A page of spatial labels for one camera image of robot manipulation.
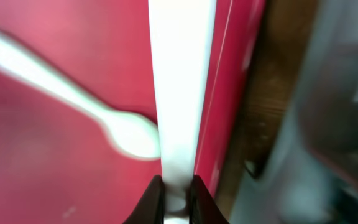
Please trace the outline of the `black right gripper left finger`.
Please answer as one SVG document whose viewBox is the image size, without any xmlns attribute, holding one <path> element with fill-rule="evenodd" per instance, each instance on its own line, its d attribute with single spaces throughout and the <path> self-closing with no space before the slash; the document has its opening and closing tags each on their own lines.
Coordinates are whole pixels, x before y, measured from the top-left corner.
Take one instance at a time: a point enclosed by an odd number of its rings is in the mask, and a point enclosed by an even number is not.
<svg viewBox="0 0 358 224">
<path fill-rule="evenodd" d="M 155 175 L 124 224 L 163 224 L 165 213 L 165 185 Z"/>
</svg>

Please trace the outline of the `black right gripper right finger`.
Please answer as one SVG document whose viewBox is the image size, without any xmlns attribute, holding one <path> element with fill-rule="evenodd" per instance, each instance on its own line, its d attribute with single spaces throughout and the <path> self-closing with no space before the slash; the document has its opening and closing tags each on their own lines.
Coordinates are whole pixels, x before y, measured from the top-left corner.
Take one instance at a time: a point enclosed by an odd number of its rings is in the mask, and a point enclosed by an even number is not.
<svg viewBox="0 0 358 224">
<path fill-rule="evenodd" d="M 191 182 L 189 216 L 190 224 L 229 224 L 198 175 Z"/>
</svg>

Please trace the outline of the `white plastic spoon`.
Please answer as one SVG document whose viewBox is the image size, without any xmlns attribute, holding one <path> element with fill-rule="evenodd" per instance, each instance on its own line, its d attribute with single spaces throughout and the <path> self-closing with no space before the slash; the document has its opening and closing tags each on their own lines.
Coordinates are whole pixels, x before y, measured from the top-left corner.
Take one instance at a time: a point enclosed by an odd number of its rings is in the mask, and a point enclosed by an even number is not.
<svg viewBox="0 0 358 224">
<path fill-rule="evenodd" d="M 18 41 L 0 32 L 0 73 L 95 120 L 110 145 L 138 160 L 160 158 L 157 125 L 139 113 L 116 110 L 66 78 Z"/>
</svg>

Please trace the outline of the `white plastic fork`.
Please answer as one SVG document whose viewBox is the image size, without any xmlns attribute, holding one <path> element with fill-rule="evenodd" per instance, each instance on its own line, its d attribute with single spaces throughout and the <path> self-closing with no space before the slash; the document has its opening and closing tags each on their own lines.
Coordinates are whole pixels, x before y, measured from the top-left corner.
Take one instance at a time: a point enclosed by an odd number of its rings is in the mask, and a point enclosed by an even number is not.
<svg viewBox="0 0 358 224">
<path fill-rule="evenodd" d="M 165 223 L 190 221 L 188 189 L 195 168 L 215 13 L 215 0 L 149 1 Z"/>
</svg>

